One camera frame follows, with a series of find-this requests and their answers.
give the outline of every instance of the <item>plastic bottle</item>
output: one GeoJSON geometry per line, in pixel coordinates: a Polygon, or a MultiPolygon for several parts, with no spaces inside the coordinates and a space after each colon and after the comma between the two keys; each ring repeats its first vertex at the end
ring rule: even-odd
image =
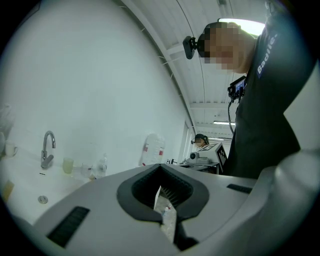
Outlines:
{"type": "Polygon", "coordinates": [[[151,133],[145,141],[140,165],[160,164],[165,150],[165,139],[158,134],[151,133]]]}
{"type": "Polygon", "coordinates": [[[104,153],[103,154],[103,158],[101,158],[97,165],[96,168],[94,170],[94,177],[96,177],[97,179],[99,178],[103,178],[104,176],[106,176],[107,173],[107,164],[108,164],[108,159],[107,159],[107,154],[104,153]]]}

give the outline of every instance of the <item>black shirt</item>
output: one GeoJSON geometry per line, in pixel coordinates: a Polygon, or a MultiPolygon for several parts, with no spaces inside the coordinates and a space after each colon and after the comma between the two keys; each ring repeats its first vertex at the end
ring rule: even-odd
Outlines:
{"type": "Polygon", "coordinates": [[[300,149],[284,111],[308,80],[315,61],[291,18],[275,14],[267,20],[236,111],[224,175],[257,179],[264,168],[300,149]]]}

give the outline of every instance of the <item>glass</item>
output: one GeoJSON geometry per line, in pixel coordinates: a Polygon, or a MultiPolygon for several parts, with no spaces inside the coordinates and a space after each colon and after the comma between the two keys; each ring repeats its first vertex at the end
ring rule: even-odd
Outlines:
{"type": "Polygon", "coordinates": [[[63,159],[62,169],[66,174],[70,174],[74,168],[74,160],[72,158],[65,157],[63,159]]]}
{"type": "Polygon", "coordinates": [[[89,178],[91,175],[92,165],[82,163],[81,166],[81,175],[85,178],[89,178]]]}

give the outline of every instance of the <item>cable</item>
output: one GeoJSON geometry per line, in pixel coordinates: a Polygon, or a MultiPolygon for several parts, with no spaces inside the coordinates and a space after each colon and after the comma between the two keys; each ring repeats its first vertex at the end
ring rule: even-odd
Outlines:
{"type": "MultiPolygon", "coordinates": [[[[184,17],[185,17],[185,19],[186,19],[186,22],[188,22],[188,25],[189,25],[189,27],[190,27],[190,30],[191,30],[192,36],[193,36],[193,37],[195,37],[194,32],[192,31],[191,25],[190,25],[190,23],[189,23],[189,20],[188,20],[188,18],[187,18],[187,16],[186,16],[186,14],[185,14],[184,9],[182,9],[182,7],[181,7],[181,5],[180,5],[180,3],[179,3],[179,1],[178,1],[178,0],[176,0],[176,2],[177,2],[177,4],[180,6],[181,11],[183,12],[183,15],[184,15],[184,17]]],[[[200,60],[200,58],[199,58],[199,61],[200,61],[199,63],[200,63],[201,74],[202,74],[203,100],[204,100],[204,102],[206,102],[206,87],[205,87],[204,71],[203,71],[203,69],[202,69],[202,64],[201,64],[201,60],[200,60]]]]}
{"type": "Polygon", "coordinates": [[[231,126],[231,118],[230,118],[230,106],[232,104],[233,100],[231,100],[229,102],[229,105],[228,105],[228,118],[229,118],[229,127],[230,127],[230,130],[232,132],[232,135],[234,134],[234,130],[232,129],[232,126],[231,126]]]}

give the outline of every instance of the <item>person in background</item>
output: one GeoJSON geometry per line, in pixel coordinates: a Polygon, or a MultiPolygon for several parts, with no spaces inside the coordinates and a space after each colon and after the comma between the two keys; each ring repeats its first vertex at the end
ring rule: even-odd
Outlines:
{"type": "Polygon", "coordinates": [[[196,146],[198,148],[203,148],[204,146],[209,145],[209,139],[207,136],[198,133],[195,137],[194,137],[194,143],[196,144],[196,146]]]}
{"type": "Polygon", "coordinates": [[[317,48],[289,1],[268,2],[272,8],[257,38],[235,23],[215,22],[198,39],[206,63],[247,74],[223,172],[228,176],[257,179],[264,168],[300,150],[284,112],[314,70],[317,48]]]}

